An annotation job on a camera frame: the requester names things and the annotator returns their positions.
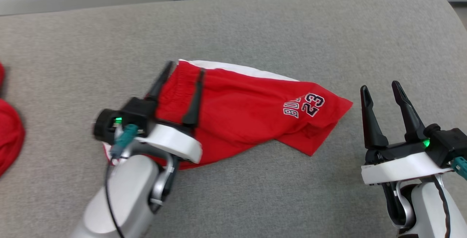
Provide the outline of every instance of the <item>cable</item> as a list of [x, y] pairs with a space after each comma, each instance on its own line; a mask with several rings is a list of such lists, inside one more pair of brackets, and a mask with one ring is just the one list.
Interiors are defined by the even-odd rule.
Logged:
[[118, 235], [120, 236], [120, 238], [125, 238], [125, 236], [123, 236], [123, 233], [122, 233], [120, 227], [118, 226], [117, 220], [115, 220], [115, 216], [113, 215], [112, 205], [110, 205], [109, 175], [110, 175], [110, 168], [112, 167], [112, 160], [113, 159], [114, 159], [114, 157], [110, 158], [110, 161], [107, 163], [107, 168], [105, 169], [105, 177], [104, 177], [105, 199], [107, 200], [107, 206], [109, 208], [110, 217], [112, 218], [112, 222], [113, 222], [113, 224], [115, 226], [115, 229], [117, 230]]
[[437, 180], [435, 175], [433, 175], [433, 181], [435, 183], [436, 188], [438, 189], [439, 197], [441, 198], [443, 202], [443, 209], [446, 215], [446, 233], [444, 237], [449, 238], [451, 236], [451, 216], [449, 214], [449, 208], [447, 206], [446, 196], [444, 195], [443, 189], [441, 188], [441, 185], [439, 184], [439, 181]]

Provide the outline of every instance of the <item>teal connector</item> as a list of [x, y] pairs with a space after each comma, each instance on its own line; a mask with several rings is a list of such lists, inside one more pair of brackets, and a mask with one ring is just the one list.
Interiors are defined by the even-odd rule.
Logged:
[[125, 126], [125, 130], [122, 135], [118, 137], [115, 144], [110, 149], [110, 155], [114, 158], [120, 158], [123, 150], [132, 142], [132, 140], [138, 135], [138, 126], [134, 124], [128, 124]]
[[467, 160], [463, 157], [457, 157], [452, 161], [451, 167], [457, 174], [467, 180]]

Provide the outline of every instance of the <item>gray fabric surface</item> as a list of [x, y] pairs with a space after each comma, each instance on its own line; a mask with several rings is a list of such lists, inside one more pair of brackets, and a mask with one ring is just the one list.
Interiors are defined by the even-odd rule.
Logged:
[[[102, 184], [93, 118], [184, 58], [317, 82], [355, 104], [312, 157], [270, 141], [182, 171], [145, 237], [393, 237], [381, 188], [360, 176], [359, 88], [369, 86], [390, 142], [404, 138], [392, 80], [426, 125], [467, 131], [466, 48], [445, 0], [194, 0], [0, 17], [3, 95], [27, 128], [0, 178], [0, 236], [68, 236]], [[467, 183], [444, 179], [467, 216]]]

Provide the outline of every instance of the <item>red cloth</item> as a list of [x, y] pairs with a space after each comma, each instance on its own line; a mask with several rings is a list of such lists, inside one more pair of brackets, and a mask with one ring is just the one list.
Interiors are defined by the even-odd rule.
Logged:
[[[0, 63], [0, 86], [4, 70]], [[24, 140], [24, 128], [16, 110], [0, 99], [0, 177], [18, 157]]]
[[[181, 123], [200, 70], [180, 61], [162, 88], [157, 118]], [[180, 168], [216, 162], [272, 139], [312, 155], [351, 106], [312, 82], [206, 70], [195, 130], [203, 155], [200, 164], [182, 162]]]

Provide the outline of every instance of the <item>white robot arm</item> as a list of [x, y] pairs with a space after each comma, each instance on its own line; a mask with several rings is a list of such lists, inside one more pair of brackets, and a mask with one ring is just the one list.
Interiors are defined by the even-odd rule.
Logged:
[[[170, 193], [181, 161], [199, 163], [198, 124], [204, 70], [182, 124], [156, 120], [158, 96], [173, 62], [168, 62], [145, 99], [131, 98], [121, 110], [102, 110], [94, 137], [112, 145], [104, 186], [86, 207], [72, 238], [139, 238]], [[165, 160], [160, 164], [147, 157]], [[113, 160], [118, 160], [112, 173]]]
[[[400, 83], [392, 82], [392, 89], [407, 133], [406, 142], [391, 145], [378, 125], [368, 88], [360, 89], [367, 148], [363, 181], [382, 186], [398, 237], [466, 237], [466, 222], [444, 188], [441, 174], [456, 171], [467, 179], [467, 136], [459, 129], [440, 130], [437, 124], [425, 128]], [[422, 183], [401, 187], [414, 179]]]

